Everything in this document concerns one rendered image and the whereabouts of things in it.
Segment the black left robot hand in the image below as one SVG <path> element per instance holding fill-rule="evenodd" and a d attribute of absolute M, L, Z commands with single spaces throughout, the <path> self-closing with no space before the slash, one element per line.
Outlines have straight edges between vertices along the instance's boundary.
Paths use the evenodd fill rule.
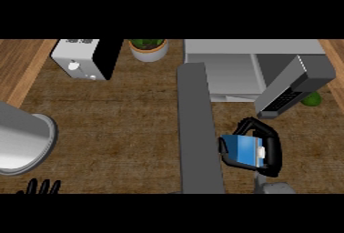
<path fill-rule="evenodd" d="M 53 184 L 50 184 L 50 180 L 44 179 L 41 184 L 36 183 L 36 179 L 32 178 L 28 182 L 26 185 L 26 190 L 19 190 L 16 192 L 17 195 L 33 195 L 33 194 L 39 194 L 39 195 L 56 195 L 59 193 L 59 188 L 60 188 L 60 184 L 61 182 L 59 180 L 56 180 L 53 182 Z"/>

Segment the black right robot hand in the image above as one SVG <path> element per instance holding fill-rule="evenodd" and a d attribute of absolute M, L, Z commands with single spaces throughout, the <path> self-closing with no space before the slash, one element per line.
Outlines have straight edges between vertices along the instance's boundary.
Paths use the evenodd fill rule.
<path fill-rule="evenodd" d="M 237 123 L 237 127 L 231 135 L 252 136 L 261 139 L 264 146 L 264 159 L 261 167 L 250 167 L 240 165 L 237 162 L 228 162 L 224 159 L 224 143 L 221 142 L 221 136 L 217 139 L 217 151 L 221 155 L 221 160 L 224 164 L 230 167 L 237 167 L 256 171 L 261 175 L 267 177 L 277 177 L 279 171 L 281 169 L 281 148 L 277 132 L 267 126 L 256 118 L 246 117 Z"/>

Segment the blue milk carton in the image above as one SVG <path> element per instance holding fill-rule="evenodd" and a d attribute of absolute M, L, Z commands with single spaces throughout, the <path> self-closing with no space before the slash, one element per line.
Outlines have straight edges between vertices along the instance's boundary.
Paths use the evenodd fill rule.
<path fill-rule="evenodd" d="M 261 139 L 252 136 L 222 135 L 224 159 L 250 167 L 262 166 L 264 146 Z"/>

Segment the grey microwave door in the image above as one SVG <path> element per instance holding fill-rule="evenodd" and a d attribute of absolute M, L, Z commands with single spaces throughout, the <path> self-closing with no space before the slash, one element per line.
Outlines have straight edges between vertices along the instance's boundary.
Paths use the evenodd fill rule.
<path fill-rule="evenodd" d="M 203 63 L 177 67 L 177 119 L 183 194 L 224 194 Z"/>

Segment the grey microwave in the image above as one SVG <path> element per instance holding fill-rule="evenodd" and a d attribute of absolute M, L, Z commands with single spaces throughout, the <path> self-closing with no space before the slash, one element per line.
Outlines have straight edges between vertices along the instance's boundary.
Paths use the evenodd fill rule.
<path fill-rule="evenodd" d="M 250 102 L 273 119 L 335 78 L 315 39 L 186 39 L 183 61 L 200 63 L 214 102 Z"/>

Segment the large silver pot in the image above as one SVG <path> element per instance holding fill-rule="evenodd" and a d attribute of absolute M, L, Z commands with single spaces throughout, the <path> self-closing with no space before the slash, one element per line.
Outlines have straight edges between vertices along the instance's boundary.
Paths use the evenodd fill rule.
<path fill-rule="evenodd" d="M 29 172 L 50 155 L 59 129 L 42 114 L 29 114 L 0 101 L 0 175 Z"/>

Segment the green avocado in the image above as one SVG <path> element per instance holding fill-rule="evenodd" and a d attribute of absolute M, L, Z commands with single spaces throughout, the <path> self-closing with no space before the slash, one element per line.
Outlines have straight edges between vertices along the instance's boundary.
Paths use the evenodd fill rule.
<path fill-rule="evenodd" d="M 308 96 L 301 100 L 305 106 L 317 106 L 321 103 L 321 96 L 317 92 L 308 94 Z"/>

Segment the potted green plant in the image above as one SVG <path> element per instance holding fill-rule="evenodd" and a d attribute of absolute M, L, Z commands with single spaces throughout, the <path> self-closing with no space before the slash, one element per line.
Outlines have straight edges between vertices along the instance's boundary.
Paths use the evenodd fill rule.
<path fill-rule="evenodd" d="M 168 52 L 166 39 L 128 39 L 131 54 L 141 62 L 156 62 Z"/>

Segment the white and black toaster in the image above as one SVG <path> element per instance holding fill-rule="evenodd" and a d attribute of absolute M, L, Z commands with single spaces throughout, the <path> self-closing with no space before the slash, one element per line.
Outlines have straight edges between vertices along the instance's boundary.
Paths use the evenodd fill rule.
<path fill-rule="evenodd" d="M 109 80 L 122 43 L 122 39 L 60 39 L 50 57 L 70 78 Z"/>

